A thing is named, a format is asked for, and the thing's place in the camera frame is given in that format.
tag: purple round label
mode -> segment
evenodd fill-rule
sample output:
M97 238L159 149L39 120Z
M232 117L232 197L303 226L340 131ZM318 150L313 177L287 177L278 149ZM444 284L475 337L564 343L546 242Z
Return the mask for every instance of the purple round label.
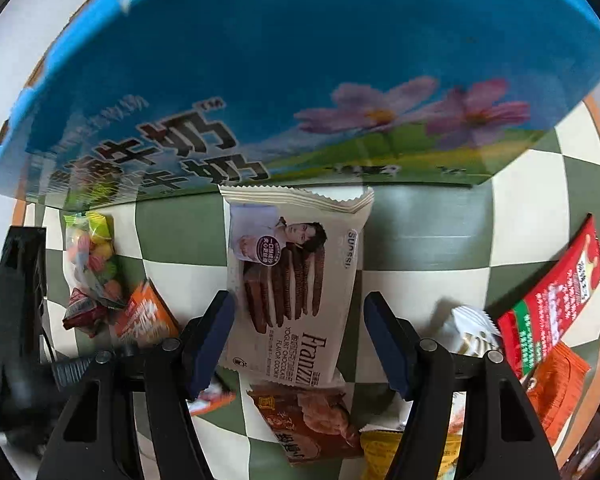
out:
M270 267L278 263L280 251L280 244L273 236L264 235L258 240L256 256L261 264Z

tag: checkered surface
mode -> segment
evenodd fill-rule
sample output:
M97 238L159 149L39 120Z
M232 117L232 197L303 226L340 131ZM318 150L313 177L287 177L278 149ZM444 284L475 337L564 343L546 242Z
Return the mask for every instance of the checkered surface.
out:
M392 393L361 317L361 301L380 290L398 317L431 334L451 308L470 304L495 317L512 307L553 265L587 212L600 236L600 140L584 104L490 181L472 189L375 186L376 202L363 232L360 262L338 368L359 427L382 412ZM362 186L320 188L334 198ZM200 316L225 288L226 209L218 194L165 198L103 208L113 217L116 251L130 288L150 277L176 318ZM47 228L48 316L58 357L88 354L112 343L62 328L69 298L64 278L61 212L28 205L26 225ZM600 347L600 287L564 341L593 368ZM194 425L218 480L357 479L363 460L331 460L291 468L261 419L245 377L220 370L238 392L229 406ZM137 427L148 479L156 478L142 396ZM558 441L555 450L559 449Z

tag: metal screw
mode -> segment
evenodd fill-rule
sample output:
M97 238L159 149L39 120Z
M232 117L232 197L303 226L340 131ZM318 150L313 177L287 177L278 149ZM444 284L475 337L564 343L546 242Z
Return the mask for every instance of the metal screw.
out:
M96 354L96 362L98 364L103 365L104 363L108 363L111 359L111 352L107 352L106 350L103 350L102 352L98 352Z
M492 363L499 364L504 361L503 355L497 350L489 350L487 352L487 359Z
M438 343L433 341L433 339L423 339L420 342L420 348L422 348L425 352L433 352L438 348Z
M180 340L174 337L165 339L162 342L162 349L166 350L167 352L173 352L178 346L180 346Z

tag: pink flower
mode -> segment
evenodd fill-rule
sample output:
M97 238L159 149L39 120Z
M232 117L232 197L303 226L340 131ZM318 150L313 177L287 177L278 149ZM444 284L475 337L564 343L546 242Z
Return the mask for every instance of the pink flower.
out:
M476 83L468 91L454 88L446 98L423 110L427 135L440 136L438 146L452 150L459 146L477 148L495 142L506 126L529 120L529 104L515 101L493 103L507 92L504 79Z
M310 108L294 115L300 129L312 134L346 130L384 131L413 120L408 110L435 92L432 77L417 77L382 93L368 85L342 83L331 94L335 108Z

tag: yellow snack package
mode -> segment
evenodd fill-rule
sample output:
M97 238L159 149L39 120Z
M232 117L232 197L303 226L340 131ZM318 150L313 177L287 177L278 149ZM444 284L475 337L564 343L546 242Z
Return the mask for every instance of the yellow snack package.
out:
M360 444L365 453L366 468L361 480L383 480L394 459L402 433L398 431L365 431L360 434ZM442 455L438 480L458 460L462 435L448 434Z

